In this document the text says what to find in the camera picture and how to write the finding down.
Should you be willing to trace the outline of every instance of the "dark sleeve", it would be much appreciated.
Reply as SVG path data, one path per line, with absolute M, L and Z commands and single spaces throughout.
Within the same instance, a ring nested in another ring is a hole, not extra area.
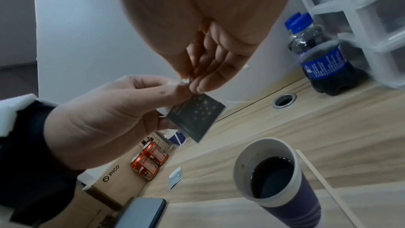
M 14 209 L 11 221 L 33 225 L 57 216 L 73 199 L 83 172 L 63 166 L 47 147 L 43 128 L 52 110 L 35 101 L 0 138 L 0 205 Z

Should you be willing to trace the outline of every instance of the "blue bottle label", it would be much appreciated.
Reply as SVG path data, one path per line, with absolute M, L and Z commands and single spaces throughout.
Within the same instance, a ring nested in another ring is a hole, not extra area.
M 338 73 L 345 68 L 346 64 L 347 61 L 337 46 L 314 61 L 301 63 L 301 66 L 310 79 L 323 79 Z

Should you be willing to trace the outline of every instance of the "desk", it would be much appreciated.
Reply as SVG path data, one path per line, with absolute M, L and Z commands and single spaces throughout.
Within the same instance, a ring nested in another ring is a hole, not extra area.
M 297 100 L 272 108 L 284 93 L 297 94 Z M 403 227 L 405 92 L 366 81 L 331 97 L 302 79 L 217 122 L 199 144 L 171 154 L 140 194 L 169 202 L 159 228 L 283 227 L 233 185 L 236 157 L 263 137 L 300 149 L 367 228 Z M 169 174 L 179 166 L 183 179 L 169 190 Z M 312 172 L 301 167 L 321 201 L 325 227 L 352 227 Z

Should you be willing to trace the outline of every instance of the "orange can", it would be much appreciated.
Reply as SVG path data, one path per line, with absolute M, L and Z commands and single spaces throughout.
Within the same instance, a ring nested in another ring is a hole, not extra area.
M 159 172 L 159 166 L 152 160 L 146 157 L 143 153 L 138 153 L 131 160 L 131 168 L 135 170 L 140 176 L 143 176 L 146 180 L 152 180 L 157 172 Z
M 145 156 L 153 160 L 159 166 L 163 165 L 169 158 L 169 155 L 165 153 L 162 148 L 152 140 L 150 140 L 148 143 L 145 144 L 144 147 L 142 147 L 142 152 L 143 154 L 145 154 Z

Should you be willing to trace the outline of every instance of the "blue and white paper cup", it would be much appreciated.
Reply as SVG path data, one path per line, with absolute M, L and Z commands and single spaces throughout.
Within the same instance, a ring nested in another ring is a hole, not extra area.
M 166 135 L 165 138 L 171 141 L 177 146 L 181 146 L 186 141 L 186 137 L 180 132 L 180 130 L 171 130 Z
M 255 167 L 270 157 L 283 157 L 294 162 L 294 171 L 287 186 L 269 198 L 255 198 L 251 177 Z M 285 142 L 263 138 L 248 145 L 239 154 L 233 168 L 237 190 L 254 201 L 290 228 L 314 228 L 321 219 L 321 205 L 300 169 L 297 155 Z

